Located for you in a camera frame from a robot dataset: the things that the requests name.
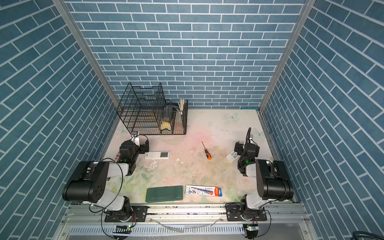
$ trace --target electrical wire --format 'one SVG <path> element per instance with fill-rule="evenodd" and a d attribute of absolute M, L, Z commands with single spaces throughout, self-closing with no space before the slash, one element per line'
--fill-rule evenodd
<path fill-rule="evenodd" d="M 241 166 L 241 168 L 239 170 L 241 171 L 241 170 L 245 169 L 248 165 L 251 165 L 251 164 L 254 164 L 254 163 L 256 163 L 256 161 L 250 161 L 250 162 L 244 164 L 243 166 Z"/>
<path fill-rule="evenodd" d="M 251 141 L 252 141 L 254 144 L 256 144 L 256 146 L 259 146 L 259 145 L 257 145 L 257 143 L 255 143 L 255 141 L 254 141 L 253 139 L 251 139 Z"/>
<path fill-rule="evenodd" d="M 146 135 L 144 135 L 144 134 L 139 134 L 139 135 L 137 135 L 137 137 L 138 137 L 138 136 L 144 136 L 144 137 L 146 137 L 147 140 L 149 141 L 148 137 L 147 137 Z"/>
<path fill-rule="evenodd" d="M 266 230 L 265 233 L 259 235 L 259 236 L 256 236 L 256 237 L 261 237 L 261 236 L 264 236 L 265 234 L 267 234 L 267 232 L 269 231 L 269 228 L 271 227 L 271 223 L 272 223 L 272 217 L 271 217 L 271 213 L 268 211 L 268 210 L 265 210 L 266 212 L 268 212 L 269 214 L 269 226 L 268 226 L 268 229 Z"/>
<path fill-rule="evenodd" d="M 380 235 L 376 235 L 374 233 L 364 232 L 364 231 L 354 231 L 352 233 L 351 240 L 359 240 L 359 238 L 371 238 L 376 240 L 384 240 L 384 237 Z"/>
<path fill-rule="evenodd" d="M 245 152 L 240 156 L 240 158 L 237 160 L 237 169 L 240 170 L 240 164 L 243 162 L 243 158 L 245 156 Z"/>
<path fill-rule="evenodd" d="M 103 212 L 101 211 L 101 218 L 100 218 L 100 225 L 101 225 L 101 230 L 103 231 L 103 233 L 107 236 L 107 237 L 110 237 L 112 239 L 115 239 L 115 240 L 119 240 L 120 238 L 114 238 L 114 237 L 111 237 L 109 236 L 105 231 L 104 231 L 104 228 L 103 228 Z"/>
<path fill-rule="evenodd" d="M 124 181 L 124 175 L 123 175 L 123 173 L 122 173 L 122 169 L 121 169 L 120 165 L 119 165 L 115 160 L 113 160 L 112 158 L 107 157 L 107 158 L 102 159 L 100 162 L 102 162 L 102 161 L 104 161 L 104 160 L 106 160 L 106 159 L 110 159 L 110 160 L 112 160 L 112 161 L 115 162 L 115 163 L 118 165 L 118 167 L 120 168 L 120 171 L 121 171 L 121 185 L 120 185 L 119 191 L 117 192 L 117 194 L 116 194 L 115 198 L 112 200 L 112 202 L 110 202 L 107 206 L 103 207 L 101 210 L 96 211 L 96 212 L 92 211 L 92 210 L 91 210 L 91 205 L 90 205 L 90 204 L 89 204 L 89 206 L 88 206 L 88 209 L 89 209 L 92 213 L 98 213 L 98 212 L 101 212 L 101 219 L 100 219 L 101 230 L 103 231 L 103 233 L 104 233 L 106 236 L 108 236 L 108 237 L 110 237 L 110 238 L 113 238 L 113 239 L 116 239 L 116 238 L 114 238 L 114 237 L 109 236 L 109 235 L 104 231 L 104 228 L 103 228 L 103 211 L 104 211 L 105 209 L 107 209 L 107 207 L 109 207 L 109 205 L 111 205 L 111 204 L 113 203 L 113 201 L 115 201 L 115 199 L 118 197 L 118 195 L 119 195 L 119 193 L 120 193 L 120 191 L 121 191 L 122 183 L 123 183 L 123 181 Z"/>
<path fill-rule="evenodd" d="M 101 212 L 101 211 L 107 209 L 107 207 L 109 207 L 109 205 L 111 205 L 111 204 L 113 203 L 113 201 L 115 201 L 115 199 L 118 197 L 118 195 L 119 195 L 119 193 L 120 193 L 120 191 L 121 191 L 121 188 L 122 188 L 122 183 L 123 183 L 123 181 L 124 181 L 124 176 L 123 176 L 122 169 L 121 169 L 120 165 L 119 165 L 115 160 L 113 160 L 113 159 L 110 158 L 110 157 L 104 158 L 104 159 L 101 160 L 100 162 L 102 162 L 102 161 L 104 161 L 104 160 L 106 160 L 106 159 L 110 159 L 110 160 L 112 160 L 112 161 L 113 161 L 114 163 L 116 163 L 116 164 L 118 165 L 118 167 L 120 168 L 120 171 L 121 171 L 121 184 L 120 184 L 120 188 L 119 188 L 119 191 L 117 192 L 115 198 L 114 198 L 114 199 L 113 199 L 113 200 L 112 200 L 106 207 L 104 207 L 103 209 L 94 212 L 94 211 L 91 210 L 91 205 L 89 204 L 88 209 L 89 209 L 92 213 L 98 213 L 98 212 Z"/>
<path fill-rule="evenodd" d="M 133 214 L 135 214 L 135 224 L 133 224 Z M 133 228 L 134 226 L 136 226 L 136 223 L 137 223 L 137 215 L 136 215 L 136 212 L 133 212 L 132 213 L 132 226 L 131 226 L 131 228 Z"/>
<path fill-rule="evenodd" d="M 256 216 L 254 216 L 252 224 L 255 224 L 255 220 L 256 220 L 256 224 L 259 225 L 259 223 L 257 222 Z"/>
<path fill-rule="evenodd" d="M 217 219 L 214 223 L 212 224 L 200 224 L 200 225 L 185 225 L 184 226 L 184 229 L 197 229 L 197 228 L 201 228 L 201 227 L 212 227 L 213 225 L 215 225 L 222 217 L 220 217 L 219 219 Z"/>
<path fill-rule="evenodd" d="M 175 227 L 170 227 L 170 226 L 164 225 L 164 224 L 159 223 L 158 221 L 156 221 L 156 220 L 154 220 L 152 218 L 150 218 L 150 220 L 154 221 L 155 223 L 159 224 L 162 227 L 165 227 L 168 230 L 179 232 L 179 233 L 184 233 L 184 229 L 179 229 L 179 228 L 175 228 Z"/>

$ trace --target green power bank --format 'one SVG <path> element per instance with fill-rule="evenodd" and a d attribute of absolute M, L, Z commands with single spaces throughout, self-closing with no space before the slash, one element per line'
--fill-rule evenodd
<path fill-rule="evenodd" d="M 145 202 L 168 202 L 183 200 L 183 186 L 150 187 Z"/>

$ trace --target ventilation grille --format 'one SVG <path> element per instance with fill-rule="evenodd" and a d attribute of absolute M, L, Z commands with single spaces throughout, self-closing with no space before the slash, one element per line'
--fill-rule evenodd
<path fill-rule="evenodd" d="M 170 235 L 189 235 L 189 234 L 199 234 L 199 235 L 209 235 L 209 234 L 244 234 L 244 229 L 242 224 L 237 223 L 225 223 L 225 224 L 216 224 L 212 227 L 197 227 L 197 228 L 189 228 L 192 225 L 188 225 L 185 228 L 185 225 L 167 225 L 169 227 L 177 228 L 179 230 L 184 231 L 183 233 L 175 232 L 169 230 L 165 227 L 162 227 L 158 224 L 150 224 L 150 225 L 137 225 L 132 228 L 132 232 L 130 234 L 122 234 L 118 233 L 123 231 L 122 229 L 116 229 L 117 225 L 107 225 L 103 226 L 104 231 L 112 235 L 114 231 L 114 235 L 120 236 L 132 236 L 132 237 L 153 237 L 153 236 L 170 236 Z M 74 225 L 71 227 L 69 235 L 71 236 L 89 236 L 89 235 L 104 235 L 101 230 L 100 225 Z"/>

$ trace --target black cable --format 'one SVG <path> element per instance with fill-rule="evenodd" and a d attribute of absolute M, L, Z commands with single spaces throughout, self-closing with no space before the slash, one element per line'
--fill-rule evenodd
<path fill-rule="evenodd" d="M 135 214 L 135 224 L 133 226 L 131 226 L 131 228 L 133 228 L 134 226 L 136 226 L 136 223 L 137 223 L 137 215 L 136 215 L 136 212 L 132 212 L 132 221 L 133 221 L 133 214 Z"/>
<path fill-rule="evenodd" d="M 243 158 L 244 158 L 244 156 L 245 156 L 245 153 L 246 152 L 243 152 L 243 154 L 240 156 L 240 158 L 239 158 L 239 160 L 237 160 L 237 169 L 238 170 L 240 170 L 240 163 L 242 163 L 243 162 Z"/>
<path fill-rule="evenodd" d="M 384 240 L 384 237 L 380 235 L 376 235 L 370 232 L 364 232 L 364 231 L 354 231 L 352 233 L 351 240 L 359 240 L 359 238 L 371 238 L 376 240 Z"/>
<path fill-rule="evenodd" d="M 110 237 L 114 240 L 119 240 L 120 238 L 114 238 L 114 237 L 111 237 L 109 236 L 105 231 L 104 231 L 104 228 L 103 228 L 103 212 L 101 212 L 101 219 L 100 219 L 100 225 L 101 225 L 101 230 L 103 231 L 103 233 L 107 236 L 107 237 Z"/>
<path fill-rule="evenodd" d="M 144 135 L 144 134 L 139 134 L 139 135 L 137 135 L 137 137 L 138 137 L 138 136 L 144 136 L 144 137 L 146 137 L 147 140 L 149 141 L 148 137 L 147 137 L 146 135 Z"/>
<path fill-rule="evenodd" d="M 246 143 L 251 143 L 250 138 L 251 138 L 251 128 L 248 128 L 247 136 L 245 137 L 245 143 L 244 143 L 245 147 L 246 147 Z"/>
<path fill-rule="evenodd" d="M 254 162 L 254 161 L 252 161 L 252 162 L 248 162 L 248 163 L 244 164 L 243 166 L 241 166 L 241 168 L 240 168 L 239 170 L 243 170 L 243 169 L 245 169 L 248 165 L 251 165 L 251 164 L 254 164 L 254 163 L 256 163 L 256 161 L 255 161 L 255 162 Z"/>
<path fill-rule="evenodd" d="M 118 195 L 119 195 L 119 193 L 120 193 L 120 191 L 121 191 L 121 188 L 122 188 L 122 183 L 123 183 L 123 181 L 124 181 L 124 176 L 123 176 L 122 169 L 121 169 L 120 165 L 119 165 L 115 160 L 113 160 L 113 159 L 110 158 L 110 157 L 104 158 L 104 159 L 102 159 L 100 162 L 102 162 L 102 161 L 104 161 L 104 160 L 106 160 L 106 159 L 110 159 L 110 160 L 112 160 L 112 161 L 113 161 L 114 163 L 116 163 L 116 164 L 118 165 L 118 167 L 120 168 L 120 171 L 121 171 L 121 184 L 120 184 L 120 188 L 119 188 L 119 191 L 118 191 L 118 193 L 116 194 L 115 198 L 114 198 L 114 199 L 113 199 L 113 200 L 112 200 L 106 207 L 104 207 L 103 209 L 94 212 L 94 211 L 91 210 L 91 205 L 89 205 L 89 206 L 88 206 L 88 209 L 89 209 L 92 213 L 98 213 L 98 212 L 101 212 L 101 211 L 105 210 L 107 207 L 109 207 L 109 205 L 111 205 L 111 204 L 113 203 L 113 201 L 115 201 L 115 199 L 118 197 Z"/>
<path fill-rule="evenodd" d="M 119 193 L 120 193 L 120 191 L 121 191 L 122 183 L 123 183 L 123 181 L 124 181 L 124 175 L 123 175 L 123 173 L 122 173 L 122 169 L 121 169 L 120 165 L 119 165 L 115 160 L 113 160 L 112 158 L 107 157 L 107 158 L 102 159 L 100 162 L 102 162 L 102 161 L 104 161 L 104 160 L 106 160 L 106 159 L 110 159 L 110 160 L 112 160 L 112 161 L 115 162 L 115 163 L 119 166 L 119 168 L 120 168 L 120 171 L 121 171 L 121 185 L 120 185 L 119 191 L 118 191 L 118 193 L 116 194 L 115 198 L 112 200 L 112 202 L 110 202 L 106 207 L 103 207 L 100 211 L 96 211 L 96 212 L 92 211 L 92 210 L 91 210 L 91 205 L 90 205 L 90 204 L 89 204 L 89 206 L 88 206 L 88 209 L 89 209 L 92 213 L 98 213 L 98 212 L 101 212 L 101 219 L 100 219 L 101 230 L 103 231 L 103 233 L 104 233 L 106 236 L 108 236 L 108 237 L 113 238 L 113 239 L 116 240 L 116 238 L 109 236 L 109 235 L 104 231 L 104 228 L 103 228 L 103 211 L 104 211 L 105 209 L 107 209 L 107 207 L 109 207 L 109 205 L 111 205 L 111 204 L 113 203 L 113 201 L 115 201 L 115 199 L 118 197 L 118 195 L 119 195 Z"/>
<path fill-rule="evenodd" d="M 259 146 L 259 145 L 257 145 L 257 143 L 255 143 L 255 141 L 254 141 L 253 139 L 251 139 L 251 141 L 252 141 L 254 144 L 256 144 L 256 146 Z"/>
<path fill-rule="evenodd" d="M 266 230 L 265 233 L 261 234 L 260 236 L 256 236 L 256 237 L 264 236 L 269 231 L 269 228 L 271 227 L 271 223 L 272 223 L 271 213 L 268 210 L 265 210 L 265 211 L 268 212 L 268 214 L 269 214 L 269 226 L 268 226 L 268 229 Z"/>
<path fill-rule="evenodd" d="M 226 206 L 239 206 L 239 205 L 238 204 L 225 204 L 224 206 L 226 207 Z"/>

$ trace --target brick wall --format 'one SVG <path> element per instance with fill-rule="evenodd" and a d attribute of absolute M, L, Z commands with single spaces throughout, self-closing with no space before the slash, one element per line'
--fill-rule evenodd
<path fill-rule="evenodd" d="M 0 239 L 53 237 L 114 106 L 51 0 L 0 0 Z"/>
<path fill-rule="evenodd" d="M 383 13 L 317 0 L 265 109 L 319 239 L 384 235 Z"/>
<path fill-rule="evenodd" d="M 256 108 L 304 0 L 68 0 L 118 97 L 162 83 L 191 108 Z"/>

